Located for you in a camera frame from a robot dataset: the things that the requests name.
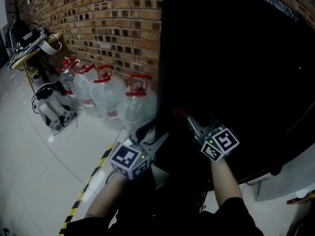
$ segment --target black shirt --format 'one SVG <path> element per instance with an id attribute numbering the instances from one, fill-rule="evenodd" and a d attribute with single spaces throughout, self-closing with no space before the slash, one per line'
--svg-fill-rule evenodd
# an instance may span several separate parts
<path id="1" fill-rule="evenodd" d="M 207 234 L 207 235 L 236 235 L 262 236 L 255 222 L 248 213 L 240 198 L 231 198 L 223 203 L 215 213 L 202 212 L 198 215 L 176 216 L 130 216 L 119 220 L 109 229 L 104 228 L 105 221 L 101 218 L 85 218 L 67 225 L 65 236 L 77 235 L 106 235 L 122 234 L 160 235 L 176 234 Z"/>

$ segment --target floor marking tape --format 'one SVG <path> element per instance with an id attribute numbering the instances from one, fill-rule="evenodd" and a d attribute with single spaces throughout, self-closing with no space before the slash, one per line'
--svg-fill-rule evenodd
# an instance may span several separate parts
<path id="1" fill-rule="evenodd" d="M 91 183 L 94 175 L 96 174 L 96 172 L 98 172 L 98 170 L 104 165 L 107 157 L 109 156 L 110 152 L 112 151 L 114 145 L 111 145 L 108 147 L 107 151 L 104 153 L 104 155 L 102 156 L 102 158 L 99 160 L 98 164 L 97 164 L 97 167 L 94 169 L 93 173 L 91 174 L 88 182 L 86 183 L 86 185 L 84 186 L 80 196 L 77 198 L 77 201 L 74 203 L 72 209 L 71 209 L 71 212 L 69 213 L 68 217 L 65 219 L 64 221 L 64 224 L 63 224 L 63 227 L 62 229 L 60 230 L 59 232 L 59 236 L 63 236 L 64 233 L 65 233 L 65 229 L 67 227 L 67 224 L 69 222 L 71 222 L 73 216 L 75 215 L 75 213 L 77 212 L 78 210 L 78 207 L 83 199 L 83 196 L 84 196 L 84 193 L 87 191 L 88 187 L 89 187 L 89 184 Z"/>

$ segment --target person's right arm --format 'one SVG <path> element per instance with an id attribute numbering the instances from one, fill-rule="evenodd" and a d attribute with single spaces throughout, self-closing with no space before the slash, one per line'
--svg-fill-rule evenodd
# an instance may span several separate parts
<path id="1" fill-rule="evenodd" d="M 211 161 L 211 170 L 219 207 L 230 198 L 243 198 L 241 189 L 225 160 L 219 163 Z"/>

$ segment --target white tiled floor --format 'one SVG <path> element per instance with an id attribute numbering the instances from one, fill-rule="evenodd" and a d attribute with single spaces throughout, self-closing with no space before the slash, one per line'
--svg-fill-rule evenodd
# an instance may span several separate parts
<path id="1" fill-rule="evenodd" d="M 24 72 L 0 69 L 0 228 L 17 236 L 56 236 L 84 184 L 107 147 L 126 131 L 111 132 L 98 119 L 80 113 L 52 143 L 50 130 L 32 111 L 32 91 Z M 83 218 L 112 168 L 93 178 L 73 220 Z M 285 235 L 307 206 L 255 202 L 254 188 L 241 186 L 244 201 L 265 236 Z M 206 210 L 218 209 L 214 192 Z"/>

